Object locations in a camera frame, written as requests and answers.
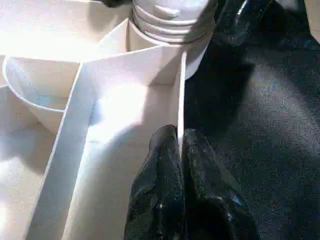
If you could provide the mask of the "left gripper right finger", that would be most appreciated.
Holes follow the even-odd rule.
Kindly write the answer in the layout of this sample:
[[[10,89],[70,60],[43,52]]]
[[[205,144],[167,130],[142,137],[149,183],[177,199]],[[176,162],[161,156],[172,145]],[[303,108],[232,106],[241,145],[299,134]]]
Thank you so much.
[[[200,131],[184,131],[182,159],[188,239],[260,239],[239,184]]]

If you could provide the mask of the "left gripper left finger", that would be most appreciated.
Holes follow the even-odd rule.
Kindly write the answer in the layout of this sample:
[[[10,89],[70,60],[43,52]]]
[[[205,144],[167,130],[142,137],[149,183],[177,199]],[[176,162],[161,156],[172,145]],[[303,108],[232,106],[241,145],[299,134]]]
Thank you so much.
[[[148,154],[130,190],[125,240],[181,240],[185,230],[185,184],[177,128],[152,134]]]

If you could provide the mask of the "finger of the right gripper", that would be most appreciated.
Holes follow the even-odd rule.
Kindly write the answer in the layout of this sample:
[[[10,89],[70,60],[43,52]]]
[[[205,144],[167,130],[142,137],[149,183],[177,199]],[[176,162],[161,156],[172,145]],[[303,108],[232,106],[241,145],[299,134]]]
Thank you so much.
[[[226,0],[214,29],[214,42],[230,47],[242,45],[258,26],[270,0]]]
[[[122,5],[131,4],[132,0],[103,0],[103,4],[109,8],[117,8]]]

